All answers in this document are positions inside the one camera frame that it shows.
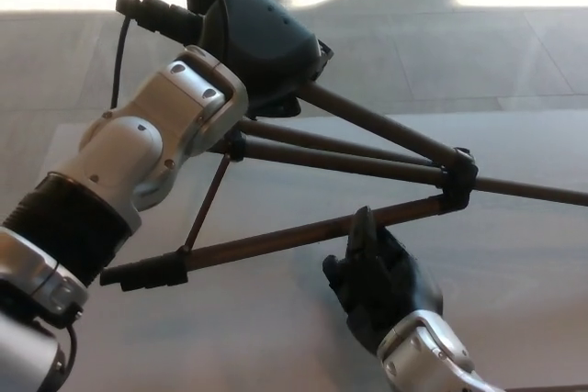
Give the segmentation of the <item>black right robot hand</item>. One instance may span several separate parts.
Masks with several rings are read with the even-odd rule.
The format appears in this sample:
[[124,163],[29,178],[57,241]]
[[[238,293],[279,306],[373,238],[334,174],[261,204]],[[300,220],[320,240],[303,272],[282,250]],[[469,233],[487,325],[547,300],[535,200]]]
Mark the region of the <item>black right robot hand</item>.
[[345,256],[327,256],[322,271],[346,314],[348,329],[370,353],[414,311],[443,313],[438,283],[389,230],[376,224],[369,207],[353,216]]

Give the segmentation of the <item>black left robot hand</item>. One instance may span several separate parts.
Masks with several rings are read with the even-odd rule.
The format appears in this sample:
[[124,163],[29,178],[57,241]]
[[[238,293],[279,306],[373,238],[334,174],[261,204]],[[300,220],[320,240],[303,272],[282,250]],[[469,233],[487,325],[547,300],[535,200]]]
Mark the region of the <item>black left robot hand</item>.
[[225,0],[202,19],[198,45],[222,61],[244,84],[246,116],[294,118],[301,112],[298,89],[315,81],[334,51],[275,0]]

